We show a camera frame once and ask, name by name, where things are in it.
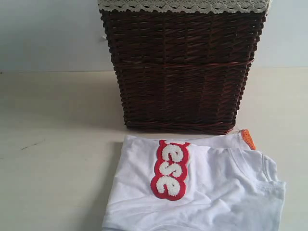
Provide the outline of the white t-shirt with red lettering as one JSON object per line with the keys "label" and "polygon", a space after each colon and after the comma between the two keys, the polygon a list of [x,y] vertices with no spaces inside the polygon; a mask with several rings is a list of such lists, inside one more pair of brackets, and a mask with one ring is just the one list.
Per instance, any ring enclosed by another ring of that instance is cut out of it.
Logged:
{"label": "white t-shirt with red lettering", "polygon": [[248,130],[203,139],[127,136],[104,231],[277,231],[285,183]]}

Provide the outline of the dark brown wicker basket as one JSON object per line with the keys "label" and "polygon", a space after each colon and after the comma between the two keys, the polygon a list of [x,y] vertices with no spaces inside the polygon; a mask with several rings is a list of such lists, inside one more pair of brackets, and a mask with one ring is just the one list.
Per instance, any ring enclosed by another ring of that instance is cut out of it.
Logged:
{"label": "dark brown wicker basket", "polygon": [[265,13],[100,13],[127,128],[234,128]]}

